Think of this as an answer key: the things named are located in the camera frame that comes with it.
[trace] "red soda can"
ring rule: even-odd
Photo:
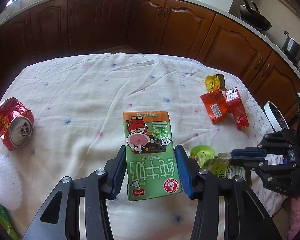
[[[33,130],[34,117],[18,99],[9,98],[0,105],[0,137],[13,151],[28,143]]]

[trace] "red circular logo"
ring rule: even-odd
[[[179,183],[175,179],[167,179],[163,184],[163,188],[168,193],[174,193],[179,188]]]

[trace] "red brand logo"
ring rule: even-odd
[[[136,196],[141,196],[141,195],[144,195],[145,194],[145,190],[143,188],[141,189],[136,189],[136,190],[132,190],[132,195],[134,197]]]
[[[174,193],[179,188],[179,183],[175,179],[167,179],[163,184],[163,188],[168,193]]]

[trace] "paper airplane graphic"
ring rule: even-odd
[[[133,181],[132,181],[132,184],[131,184],[130,186],[140,188],[139,182],[138,182],[137,180],[133,180]]]

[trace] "screw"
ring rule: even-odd
[[[70,181],[70,177],[66,176],[61,179],[62,183],[68,183]]]
[[[234,180],[237,182],[242,182],[243,181],[243,177],[239,176],[239,175],[235,175],[234,176]]]
[[[200,169],[199,173],[202,174],[202,175],[206,175],[206,174],[208,174],[208,170],[207,169]]]
[[[103,174],[105,174],[106,173],[106,170],[105,169],[97,169],[96,170],[96,174],[97,175],[103,175]]]

